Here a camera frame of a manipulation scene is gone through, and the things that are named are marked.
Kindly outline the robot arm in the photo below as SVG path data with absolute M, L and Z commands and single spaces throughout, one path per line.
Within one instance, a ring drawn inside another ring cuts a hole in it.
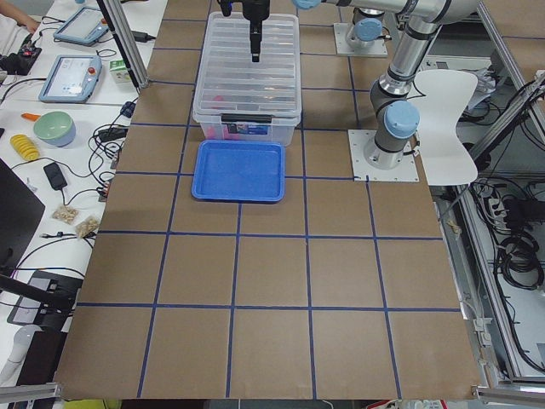
M 371 42 L 382 35 L 385 12 L 378 9 L 353 9 L 352 37 L 360 42 Z
M 416 133 L 420 114 L 407 101 L 417 69 L 443 25 L 455 23 L 473 13 L 476 1 L 334 1 L 338 8 L 351 7 L 352 32 L 362 41 L 375 38 L 364 25 L 364 12 L 374 10 L 409 17 L 393 58 L 372 85 L 370 100 L 378 129 L 364 148 L 365 160 L 376 169 L 391 170 L 404 156 L 407 141 Z

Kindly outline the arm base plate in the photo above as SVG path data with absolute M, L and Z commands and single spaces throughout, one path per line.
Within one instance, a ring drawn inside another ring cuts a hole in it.
M 386 58 L 387 47 L 382 35 L 383 25 L 373 19 L 352 23 L 335 23 L 336 53 L 347 56 Z
M 355 181 L 419 182 L 410 142 L 397 153 L 382 151 L 374 130 L 349 130 L 348 140 Z

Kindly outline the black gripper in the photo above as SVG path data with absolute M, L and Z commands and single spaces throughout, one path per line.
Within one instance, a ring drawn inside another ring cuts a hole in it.
M 217 3 L 221 7 L 221 12 L 224 17 L 229 17 L 232 13 L 233 3 L 242 4 L 243 17 L 250 22 L 250 53 L 254 63 L 260 61 L 262 26 L 263 22 L 270 15 L 269 0 L 235 0 L 226 1 L 219 0 Z

